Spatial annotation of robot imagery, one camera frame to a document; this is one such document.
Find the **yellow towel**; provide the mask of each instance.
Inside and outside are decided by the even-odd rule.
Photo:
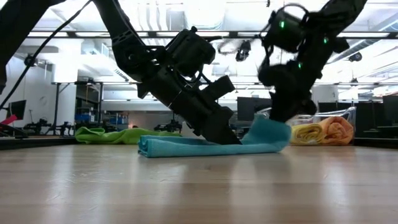
[[[296,145],[320,144],[324,136],[319,124],[299,124],[292,126],[290,143]]]

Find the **rolled towel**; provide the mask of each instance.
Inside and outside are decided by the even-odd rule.
[[[354,138],[354,127],[340,116],[324,119],[319,125],[325,135],[322,144],[345,145]]]
[[[299,124],[292,126],[290,143],[295,145],[321,144],[323,137],[324,133],[319,124]]]

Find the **black cable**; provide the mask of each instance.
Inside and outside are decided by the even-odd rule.
[[[29,64],[26,65],[25,70],[21,73],[20,77],[18,78],[17,82],[15,83],[15,85],[12,87],[11,91],[8,93],[8,95],[5,97],[5,99],[3,100],[3,102],[0,105],[0,108],[3,108],[4,105],[7,103],[7,101],[10,99],[10,97],[12,96],[12,94],[14,94],[14,92],[17,90],[19,84],[21,83],[21,81],[24,79],[24,77],[26,76],[27,71],[31,68],[31,66],[33,66],[33,64],[35,63],[35,59],[37,58],[37,56],[39,55],[39,53],[43,50],[43,48],[50,42],[50,40],[55,37],[55,35],[60,32],[63,28],[65,28],[69,23],[71,23],[72,20],[76,19],[77,16],[79,16],[79,14],[82,12],[82,10],[89,5],[89,3],[91,3],[92,0],[89,0],[88,2],[86,2],[86,4],[83,5],[83,7],[77,11],[73,16],[71,16],[71,18],[69,18],[67,21],[65,21],[60,27],[58,27],[44,42],[43,44],[36,50],[35,54],[33,54],[32,56],[32,60],[30,60]]]
[[[184,79],[184,81],[186,81],[189,84],[195,84],[197,81],[199,81],[201,79],[202,75],[203,75],[203,73],[200,70],[198,76],[195,77],[193,80]]]
[[[201,77],[207,82],[207,84],[210,85],[210,83],[211,83],[210,79],[208,79],[208,78],[205,76],[205,74],[203,74],[202,72],[201,72]]]

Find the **ceiling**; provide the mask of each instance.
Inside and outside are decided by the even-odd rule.
[[[262,29],[271,12],[282,7],[283,3],[299,3],[310,11],[319,10],[326,1],[319,0],[286,0],[271,1],[270,7],[266,1],[257,0],[119,0],[122,8],[130,18],[131,24],[137,31],[179,31],[184,28],[196,26],[200,30],[212,31],[254,31]],[[67,0],[64,3],[51,7],[36,25],[34,35],[40,35],[41,31],[53,31],[69,17],[71,17],[82,5],[84,0]],[[345,32],[392,32],[396,30],[398,21],[398,0],[369,0],[362,14],[349,26]],[[296,16],[302,16],[300,9],[288,7],[287,10]],[[91,3],[69,26],[63,31],[105,32],[105,26],[100,18],[95,5]],[[350,36],[369,36],[370,33],[353,33]],[[43,39],[28,38],[24,46],[38,46]],[[48,46],[61,47],[69,44],[68,39],[53,39]],[[102,82],[133,81],[116,66],[111,50],[110,39],[85,38],[81,43],[81,55],[79,55],[79,77],[92,77]],[[170,39],[144,39],[147,45],[166,45]],[[233,40],[225,49],[235,49],[240,40]],[[349,82],[353,77],[359,82],[398,82],[397,46],[396,40],[350,40],[352,49],[345,52],[347,55],[332,56],[330,64],[323,71],[320,83]],[[360,62],[349,62],[347,56],[355,52],[361,52],[363,59]],[[206,66],[205,75],[215,80],[222,75],[229,75],[239,88],[236,93],[231,93],[226,98],[237,96],[259,95],[268,97],[268,91],[261,86],[254,85],[258,82],[257,68],[265,56],[260,42],[252,44],[249,58],[244,62],[236,62],[234,55],[218,54],[211,65]],[[271,63],[284,63],[294,55],[276,49],[271,57]],[[53,52],[40,54],[40,59],[56,63],[61,60],[60,54]],[[341,86],[341,97],[350,97],[354,91],[361,95],[375,95],[375,85]],[[386,88],[385,92],[393,91],[394,87]],[[109,91],[134,91],[134,85],[106,86]]]

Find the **blue towel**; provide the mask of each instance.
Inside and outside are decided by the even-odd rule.
[[[242,145],[219,145],[204,139],[170,136],[141,136],[138,152],[148,158],[183,156],[222,156],[279,152],[292,134],[285,123],[257,116]]]

